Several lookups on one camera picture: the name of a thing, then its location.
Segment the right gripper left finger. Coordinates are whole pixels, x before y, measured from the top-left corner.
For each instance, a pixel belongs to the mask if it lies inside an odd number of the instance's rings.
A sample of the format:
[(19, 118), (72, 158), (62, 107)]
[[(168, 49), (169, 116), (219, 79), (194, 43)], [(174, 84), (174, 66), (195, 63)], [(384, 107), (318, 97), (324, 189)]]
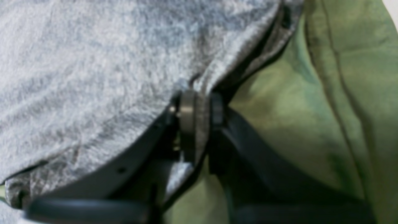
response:
[(174, 95), (138, 140), (89, 175), (32, 201), (25, 220), (40, 224), (161, 224), (174, 175), (196, 162), (193, 90)]

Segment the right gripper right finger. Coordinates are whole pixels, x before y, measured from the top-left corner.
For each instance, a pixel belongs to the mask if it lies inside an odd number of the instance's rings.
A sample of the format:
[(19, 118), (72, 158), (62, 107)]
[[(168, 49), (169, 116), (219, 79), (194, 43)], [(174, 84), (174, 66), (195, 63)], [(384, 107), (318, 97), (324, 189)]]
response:
[(210, 172), (221, 181), (233, 224), (375, 224), (360, 199), (310, 177), (211, 95)]

